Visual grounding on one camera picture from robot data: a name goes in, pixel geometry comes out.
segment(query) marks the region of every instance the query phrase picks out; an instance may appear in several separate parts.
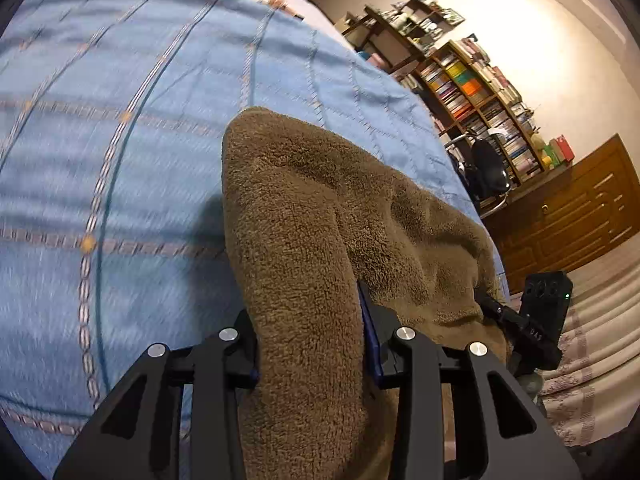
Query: black office chair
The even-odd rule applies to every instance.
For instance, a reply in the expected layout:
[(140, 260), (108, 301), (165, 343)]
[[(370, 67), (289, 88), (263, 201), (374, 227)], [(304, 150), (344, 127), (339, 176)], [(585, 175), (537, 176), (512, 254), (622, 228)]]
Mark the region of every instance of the black office chair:
[[(456, 142), (465, 139), (471, 143), (472, 160), (459, 160), (451, 151), (455, 148)], [(504, 169), (502, 159), (489, 141), (478, 139), (473, 131), (467, 130), (466, 133), (447, 142), (444, 148), (447, 150), (453, 169), (480, 213), (480, 218), (486, 218), (498, 211), (507, 202), (511, 181)], [(497, 200), (497, 204), (488, 211), (481, 212), (480, 203), (491, 197)]]

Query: colorful book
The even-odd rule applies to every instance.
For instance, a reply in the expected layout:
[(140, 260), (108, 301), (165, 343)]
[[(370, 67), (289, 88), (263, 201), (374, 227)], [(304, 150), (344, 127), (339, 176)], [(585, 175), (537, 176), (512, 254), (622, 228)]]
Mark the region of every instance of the colorful book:
[(453, 94), (459, 93), (458, 92), (458, 88), (453, 86), (452, 88), (448, 88), (441, 96), (440, 98), (444, 101), (444, 100), (448, 100)]
[(466, 105), (469, 105), (469, 101), (467, 101), (465, 97), (461, 96), (461, 97), (460, 97), (460, 99), (458, 99), (458, 100), (456, 101), (455, 106), (452, 106), (452, 107), (450, 108), (450, 110), (451, 110), (452, 112), (455, 112), (456, 110), (458, 110), (458, 108), (463, 107), (463, 106), (466, 106)]
[(443, 74), (442, 70), (436, 70), (436, 72), (431, 72), (428, 76), (425, 76), (427, 83), (430, 83), (437, 77)]
[(549, 146), (546, 145), (543, 149), (543, 152), (546, 153), (546, 155), (551, 159), (551, 163), (554, 165), (554, 168), (557, 168), (558, 166), (560, 166), (560, 161), (558, 160), (558, 157), (556, 156), (556, 152), (554, 151), (554, 149)]
[(446, 71), (451, 77), (458, 76), (466, 70), (466, 66), (461, 61), (457, 61), (450, 66), (447, 66)]
[(516, 170), (518, 170), (520, 173), (527, 173), (527, 171), (529, 171), (532, 167), (533, 165), (529, 159), (516, 164)]
[(468, 108), (460, 108), (460, 110), (457, 111), (457, 113), (453, 114), (453, 116), (456, 119), (458, 119), (458, 118), (462, 117), (464, 114), (466, 114), (469, 111), (470, 108), (471, 108), (471, 105), (469, 105)]
[(465, 93), (469, 96), (473, 95), (476, 91), (482, 88), (478, 80), (475, 78), (470, 79), (469, 81), (465, 82), (461, 86), (463, 91), (465, 91)]
[(442, 88), (444, 85), (446, 85), (447, 83), (450, 83), (451, 79), (449, 79), (448, 77), (443, 77), (442, 79), (438, 80), (438, 86), (437, 88), (435, 88), (435, 90), (438, 90), (440, 88)]
[(467, 102), (466, 100), (462, 101), (461, 103), (457, 104), (455, 108), (451, 108), (451, 113), (454, 115), (460, 114), (460, 110), (466, 108), (471, 108), (471, 104), (469, 104), (469, 102)]
[(454, 61), (456, 61), (457, 59), (458, 59), (458, 57), (455, 54), (450, 53), (448, 56), (445, 56), (443, 59), (441, 59), (440, 62), (444, 66), (448, 66), (451, 63), (453, 63)]
[(437, 78), (429, 81), (428, 85), (435, 90), (439, 88), (441, 85), (443, 85), (444, 83), (446, 83), (447, 81), (449, 81), (449, 78), (444, 74), (442, 74), (442, 75), (439, 75)]
[(531, 155), (531, 152), (529, 150), (525, 151), (524, 153), (516, 156), (515, 158), (511, 159), (513, 161), (514, 164), (519, 164), (524, 160), (527, 159), (533, 159), (533, 155)]
[(514, 159), (514, 158), (522, 155), (523, 153), (525, 153), (528, 150), (529, 150), (529, 147), (527, 145), (520, 146), (519, 148), (514, 150), (513, 153), (510, 153), (509, 156), (510, 156), (511, 159)]
[(514, 142), (505, 144), (504, 150), (507, 153), (509, 153), (509, 155), (512, 155), (513, 153), (517, 152), (520, 148), (523, 148), (525, 146), (527, 146), (527, 143), (524, 141), (524, 139), (515, 139)]
[(508, 153), (511, 153), (514, 150), (517, 150), (520, 146), (524, 146), (526, 142), (522, 137), (518, 137), (517, 139), (506, 140), (504, 143), (504, 149), (507, 150)]
[(467, 70), (465, 68), (464, 72), (461, 72), (460, 74), (458, 74), (457, 76), (455, 76), (453, 79), (456, 80), (456, 82), (462, 86), (463, 84), (471, 81), (473, 79), (474, 75), (472, 72), (470, 72), (469, 70)]
[(562, 151), (562, 148), (560, 148), (558, 141), (555, 139), (551, 139), (549, 141), (549, 145), (554, 150), (554, 153), (556, 154), (556, 158), (558, 159), (558, 162), (564, 162), (566, 159), (564, 158), (564, 152)]
[(445, 106), (451, 110), (452, 108), (455, 108), (456, 106), (458, 106), (458, 104), (462, 102), (462, 95), (460, 95), (460, 92), (456, 92), (450, 95), (449, 97), (447, 97), (446, 99), (444, 99), (443, 102)]
[(439, 66), (437, 66), (435, 63), (432, 63), (422, 71), (421, 75), (422, 75), (422, 77), (428, 77), (433, 72), (437, 72), (438, 70), (441, 71), (442, 69)]
[(446, 83), (444, 83), (444, 85), (442, 85), (440, 88), (438, 88), (436, 90), (436, 94), (438, 94), (440, 97), (442, 97), (444, 94), (447, 93), (447, 91), (455, 88), (456, 86), (453, 84), (452, 81), (447, 81)]
[(571, 149), (571, 146), (569, 146), (569, 143), (564, 138), (564, 135), (557, 137), (556, 141), (558, 142), (558, 146), (560, 147), (560, 149), (562, 150), (562, 153), (564, 154), (564, 159), (567, 162), (571, 162), (572, 160), (574, 160), (575, 158), (574, 150)]

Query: patterned bedspread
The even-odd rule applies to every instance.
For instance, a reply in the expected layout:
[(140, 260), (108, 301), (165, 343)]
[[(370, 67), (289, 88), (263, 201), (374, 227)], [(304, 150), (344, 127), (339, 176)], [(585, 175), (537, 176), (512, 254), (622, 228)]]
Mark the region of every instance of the patterned bedspread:
[(235, 319), (221, 141), (252, 105), (337, 132), (479, 222), (418, 99), (283, 13), (25, 0), (0, 40), (0, 412), (47, 477), (146, 346)]

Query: wooden bookshelf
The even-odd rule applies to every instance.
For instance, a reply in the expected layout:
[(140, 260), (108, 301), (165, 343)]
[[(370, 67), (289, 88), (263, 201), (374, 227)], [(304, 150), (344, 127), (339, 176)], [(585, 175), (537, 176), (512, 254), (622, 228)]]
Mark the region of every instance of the wooden bookshelf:
[[(510, 103), (472, 63), (462, 48), (449, 41), (427, 60), (422, 72), (415, 70), (412, 75), (423, 89), (420, 95), (425, 104), (444, 126), (440, 135), (454, 138), (472, 127), (494, 147), (509, 178), (519, 187), (535, 176), (530, 173), (544, 173), (544, 164)], [(497, 126), (508, 132), (504, 139), (488, 135), (487, 130)]]
[[(406, 13), (406, 20), (412, 22), (412, 25), (409, 27), (403, 26), (401, 27), (402, 31), (400, 31), (391, 24), (390, 19), (392, 20), (402, 14), (403, 9), (411, 11), (411, 14)], [(454, 23), (448, 21), (445, 17), (447, 11), (452, 12), (451, 9), (443, 9), (435, 3), (427, 4), (422, 0), (408, 0), (402, 9), (395, 7), (391, 14), (389, 11), (382, 13), (377, 8), (366, 5), (364, 7), (364, 15), (357, 20), (351, 20), (353, 23), (342, 32), (342, 35), (348, 37), (359, 27), (368, 28), (366, 37), (359, 44), (354, 44), (354, 47), (356, 50), (364, 50), (365, 47), (369, 47), (387, 63), (388, 68), (386, 71), (393, 73), (411, 62), (424, 62), (427, 56), (433, 52), (435, 41), (464, 21), (464, 18), (457, 13), (456, 15), (461, 21)], [(422, 24), (426, 19), (436, 25), (439, 34), (434, 35), (434, 30), (427, 31), (423, 28)], [(391, 63), (389, 57), (375, 45), (373, 39), (382, 32), (391, 34), (407, 51), (407, 56), (403, 60), (395, 64)]]

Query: book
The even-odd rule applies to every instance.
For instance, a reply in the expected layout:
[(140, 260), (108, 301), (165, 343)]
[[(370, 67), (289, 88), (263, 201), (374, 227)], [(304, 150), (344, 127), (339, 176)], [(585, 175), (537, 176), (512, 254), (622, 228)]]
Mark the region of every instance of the book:
[(486, 128), (485, 124), (482, 121), (474, 119), (473, 117), (466, 119), (462, 126), (464, 128), (471, 128), (474, 131), (477, 131), (481, 128)]
[(444, 83), (444, 85), (442, 85), (440, 88), (436, 90), (436, 94), (442, 97), (442, 95), (446, 93), (447, 90), (450, 90), (455, 87), (456, 86), (453, 84), (453, 81), (447, 81), (446, 83)]
[(485, 97), (489, 97), (489, 92), (487, 92), (486, 88), (484, 88), (482, 86), (482, 83), (478, 81), (478, 79), (474, 78), (473, 81), (471, 82), (472, 85), (474, 86), (474, 91), (473, 93), (475, 94), (476, 92), (482, 92), (482, 94)]
[(511, 142), (512, 140), (517, 140), (520, 139), (520, 133), (519, 132), (513, 132), (513, 133), (507, 133), (507, 135), (504, 137), (504, 142)]
[(492, 117), (491, 119), (487, 118), (487, 120), (489, 121), (489, 124), (491, 124), (491, 126), (498, 127), (499, 124), (502, 124), (508, 118), (509, 116), (507, 115), (507, 112), (500, 112), (499, 114)]
[(513, 153), (510, 153), (509, 156), (513, 160), (514, 158), (517, 158), (518, 156), (522, 155), (528, 150), (529, 150), (529, 146), (525, 144), (524, 146), (520, 146), (519, 148), (516, 148), (515, 150), (513, 150)]
[(455, 62), (458, 59), (458, 56), (456, 56), (454, 53), (449, 52), (444, 58), (442, 58), (440, 60), (440, 62), (444, 65), (444, 66), (448, 66), (451, 63)]
[(443, 78), (443, 79), (439, 79), (437, 81), (437, 83), (434, 83), (431, 86), (431, 89), (433, 91), (438, 91), (440, 88), (442, 88), (444, 85), (446, 85), (448, 82), (450, 82), (449, 78)]
[(471, 99), (473, 99), (476, 106), (478, 106), (482, 101), (484, 101), (488, 96), (484, 90), (478, 90), (469, 95)]
[(431, 116), (431, 119), (433, 119), (433, 124), (436, 125), (436, 128), (438, 129), (438, 131), (442, 133), (445, 130), (445, 127), (442, 124), (442, 122), (437, 117)]
[(465, 105), (464, 101), (456, 101), (455, 103), (453, 103), (453, 105), (448, 106), (447, 108), (449, 109), (449, 112), (451, 112), (452, 114), (455, 114), (464, 105)]
[(457, 76), (454, 76), (454, 78), (453, 78), (453, 79), (455, 79), (455, 80), (456, 80), (456, 82), (457, 82), (460, 86), (462, 86), (463, 84), (465, 84), (465, 83), (467, 83), (467, 82), (471, 81), (471, 80), (473, 79), (473, 77), (474, 77), (474, 75), (473, 75), (471, 72), (469, 72), (469, 70), (467, 70), (467, 69), (465, 68), (465, 71), (464, 71), (464, 72), (461, 72), (461, 73), (460, 73), (460, 74), (458, 74)]
[(431, 81), (433, 81), (434, 79), (438, 78), (439, 76), (441, 76), (442, 74), (444, 74), (444, 72), (442, 71), (442, 69), (440, 70), (436, 70), (435, 72), (431, 72), (428, 76), (425, 76), (425, 81), (427, 83), (430, 83)]
[(449, 97), (447, 97), (446, 99), (444, 99), (443, 102), (445, 106), (449, 108), (449, 110), (451, 110), (452, 108), (455, 108), (456, 106), (458, 106), (458, 104), (462, 102), (462, 99), (463, 98), (462, 98), (462, 95), (460, 95), (460, 92), (455, 92)]
[(521, 153), (520, 155), (512, 158), (511, 160), (514, 164), (519, 164), (520, 162), (522, 162), (523, 160), (527, 160), (528, 158), (533, 159), (533, 155), (529, 150), (526, 150), (524, 153)]
[(421, 75), (422, 77), (428, 77), (429, 75), (431, 75), (431, 73), (436, 71), (441, 71), (441, 70), (442, 69), (438, 65), (436, 65), (435, 63), (432, 63), (422, 71)]
[(460, 86), (462, 86), (463, 91), (467, 95), (473, 95), (475, 92), (479, 91), (482, 88), (476, 78), (470, 79)]
[(462, 103), (464, 103), (465, 101), (462, 99), (462, 97), (456, 97), (455, 99), (453, 99), (452, 101), (450, 101), (449, 103), (447, 103), (447, 108), (450, 111), (454, 111), (456, 110), (458, 107), (460, 107), (462, 105)]
[(504, 149), (507, 153), (511, 153), (514, 150), (517, 150), (520, 146), (524, 146), (526, 144), (525, 140), (522, 137), (517, 137), (515, 139), (507, 140), (504, 143)]
[(428, 78), (423, 77), (422, 79), (424, 80), (425, 83), (427, 83), (427, 85), (430, 85), (431, 83), (433, 83), (434, 81), (437, 81), (441, 77), (442, 77), (442, 73), (433, 73)]
[(458, 60), (452, 65), (447, 66), (445, 70), (451, 77), (455, 77), (462, 74), (466, 70), (466, 66), (464, 66), (460, 60)]
[(492, 67), (492, 69), (494, 70), (495, 77), (500, 82), (500, 85), (502, 85), (504, 88), (508, 88), (510, 83), (507, 81), (507, 78), (505, 78), (502, 70), (500, 70), (497, 66)]
[(450, 88), (447, 88), (447, 90), (446, 90), (446, 91), (444, 91), (444, 92), (442, 93), (442, 95), (440, 96), (440, 98), (441, 98), (443, 101), (444, 101), (444, 100), (447, 100), (447, 99), (449, 99), (453, 94), (455, 94), (455, 93), (457, 93), (457, 92), (458, 92), (458, 88), (457, 88), (457, 87), (455, 87), (455, 86), (452, 86), (452, 87), (450, 87)]
[(516, 170), (518, 170), (519, 173), (526, 173), (531, 168), (532, 168), (532, 164), (529, 159), (525, 159), (524, 161), (516, 164)]
[(435, 90), (449, 80), (450, 79), (447, 76), (445, 76), (444, 74), (441, 74), (436, 78), (432, 79), (431, 81), (429, 81), (428, 85)]
[(555, 139), (551, 139), (549, 141), (549, 145), (551, 146), (551, 149), (554, 150), (558, 162), (564, 162), (566, 159), (564, 158), (564, 152), (562, 151), (562, 148), (560, 148), (560, 146), (558, 145), (558, 141)]
[(464, 126), (465, 130), (471, 130), (478, 138), (484, 139), (488, 134), (486, 126)]
[(471, 104), (465, 100), (458, 104), (458, 106), (456, 106), (455, 108), (452, 108), (451, 113), (455, 116), (460, 116), (464, 113), (461, 112), (461, 110), (464, 110), (466, 112), (469, 108), (471, 108)]
[(514, 142), (510, 142), (509, 144), (505, 144), (504, 151), (507, 152), (509, 155), (511, 155), (512, 153), (517, 152), (519, 149), (521, 149), (521, 148), (523, 148), (525, 146), (527, 146), (527, 143), (525, 142), (524, 139), (515, 139)]
[(469, 110), (472, 110), (473, 107), (471, 106), (471, 104), (468, 104), (466, 106), (463, 106), (462, 108), (460, 108), (460, 110), (458, 110), (456, 113), (453, 114), (453, 116), (456, 119), (459, 119), (460, 117), (462, 117), (464, 114), (466, 114)]
[(572, 160), (574, 160), (575, 158), (574, 151), (569, 146), (569, 143), (564, 138), (564, 135), (557, 137), (556, 141), (558, 142), (558, 146), (562, 150), (562, 154), (564, 155), (564, 160), (566, 160), (567, 162), (571, 162)]
[(549, 146), (546, 145), (543, 149), (543, 152), (546, 153), (546, 155), (551, 158), (551, 163), (554, 165), (554, 168), (557, 168), (558, 166), (560, 166), (560, 161), (558, 160), (558, 157), (556, 156), (556, 152), (554, 151), (554, 149)]

